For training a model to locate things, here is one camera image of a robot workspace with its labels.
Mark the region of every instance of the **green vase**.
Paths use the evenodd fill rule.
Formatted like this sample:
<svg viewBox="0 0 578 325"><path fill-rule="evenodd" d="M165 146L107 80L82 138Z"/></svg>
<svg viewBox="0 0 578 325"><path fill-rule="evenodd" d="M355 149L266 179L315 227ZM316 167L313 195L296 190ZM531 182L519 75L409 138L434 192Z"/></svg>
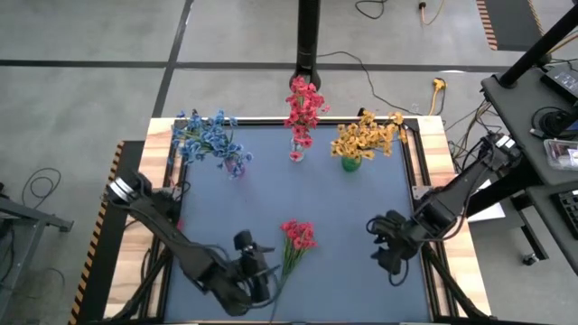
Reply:
<svg viewBox="0 0 578 325"><path fill-rule="evenodd" d="M345 172L354 172L361 166L361 157L358 159L341 157L341 166Z"/></svg>

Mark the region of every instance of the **blue table surface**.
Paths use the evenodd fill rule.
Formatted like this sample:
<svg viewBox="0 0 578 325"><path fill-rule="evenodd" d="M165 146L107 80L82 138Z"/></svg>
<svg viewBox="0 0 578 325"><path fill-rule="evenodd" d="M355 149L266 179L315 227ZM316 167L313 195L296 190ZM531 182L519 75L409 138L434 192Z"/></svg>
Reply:
<svg viewBox="0 0 578 325"><path fill-rule="evenodd" d="M398 322L429 321L421 261L408 263L409 275L399 287L370 255L377 251L366 222L395 209L411 213L410 193L401 145L394 154L378 153L353 173L330 156L335 126L312 130L313 147L302 162L289 159L291 131L281 126L242 126L235 142L255 156L245 175L230 180L216 168L216 158L189 166L191 190L182 205L183 233L203 244L218 244L231 258L233 236L249 229L255 241L276 250L266 255L270 266L282 263L284 233L291 218L311 221L319 247L309 252L285 286L277 321ZM275 287L270 283L271 292ZM230 317L211 293L203 295L175 261L169 283L165 320L269 320L272 306Z"/></svg>

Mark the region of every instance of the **white paper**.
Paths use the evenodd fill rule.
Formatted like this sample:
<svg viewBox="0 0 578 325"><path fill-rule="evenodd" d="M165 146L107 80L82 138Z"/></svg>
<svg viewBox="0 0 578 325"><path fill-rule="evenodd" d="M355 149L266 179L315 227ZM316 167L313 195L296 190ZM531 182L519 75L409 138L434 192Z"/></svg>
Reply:
<svg viewBox="0 0 578 325"><path fill-rule="evenodd" d="M483 184L478 188L478 190L485 189L490 186L491 181L487 180L484 181ZM502 209L502 206L499 203L494 204L493 206L476 213L475 215L468 218L468 222L476 222L476 221L483 221L483 220L492 220L495 218L505 218L506 214Z"/></svg>

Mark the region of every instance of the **concrete floor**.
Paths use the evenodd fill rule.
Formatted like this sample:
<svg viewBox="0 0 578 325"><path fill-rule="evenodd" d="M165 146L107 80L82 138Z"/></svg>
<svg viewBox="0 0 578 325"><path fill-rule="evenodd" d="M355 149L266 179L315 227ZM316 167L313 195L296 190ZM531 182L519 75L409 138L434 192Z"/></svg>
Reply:
<svg viewBox="0 0 578 325"><path fill-rule="evenodd" d="M180 61L292 62L296 42L296 1L196 0L179 53ZM439 0L427 6L433 14ZM535 0L549 28L572 5L570 0ZM421 27L416 2L390 0L384 16L371 21L349 0L322 2L319 53L349 51L366 63L414 65L509 65L519 52L491 51L475 1L447 0L438 20ZM0 59L167 60L184 0L0 0ZM578 55L578 42L556 53ZM355 63L335 55L320 62ZM283 116L288 70L176 70L162 116L197 108L210 114L223 107L234 116ZM371 96L362 71L322 71L322 94L332 115L359 107L394 111ZM443 119L448 125L481 102L480 81L488 73L371 72L376 92L396 105L426 113L432 78L448 82ZM62 172L62 184L41 210L75 220L69 234L47 229L13 320L67 321L86 258L115 145L142 140L163 77L158 69L0 67L0 181L17 198L28 176L41 167ZM486 117L500 124L497 117ZM457 140L467 121L453 127ZM483 135L472 131L472 144ZM575 323L578 282L535 213L529 213L551 260L524 267L529 250L521 232L480 236L476 251L494 314L507 320ZM55 274L66 285L61 293Z"/></svg>

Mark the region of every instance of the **clear vase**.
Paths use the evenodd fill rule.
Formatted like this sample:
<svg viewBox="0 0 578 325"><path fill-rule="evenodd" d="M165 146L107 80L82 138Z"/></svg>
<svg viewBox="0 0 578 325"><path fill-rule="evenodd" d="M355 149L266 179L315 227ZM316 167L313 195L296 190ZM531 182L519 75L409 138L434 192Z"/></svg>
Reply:
<svg viewBox="0 0 578 325"><path fill-rule="evenodd" d="M235 167L237 167L237 159L235 159L235 157L225 159L225 167L227 167L227 172L233 175L233 171L235 170ZM245 164L241 164L239 169L240 172L237 178L241 178L243 175L245 175Z"/></svg>
<svg viewBox="0 0 578 325"><path fill-rule="evenodd" d="M358 159L341 157L341 166L345 172L354 172L361 166L361 157Z"/></svg>
<svg viewBox="0 0 578 325"><path fill-rule="evenodd" d="M291 158L292 161L296 163L300 162L301 160L303 160L303 158L305 158L305 148L303 148L302 145L298 144L295 141L295 138L291 138L291 154L289 155L289 157Z"/></svg>

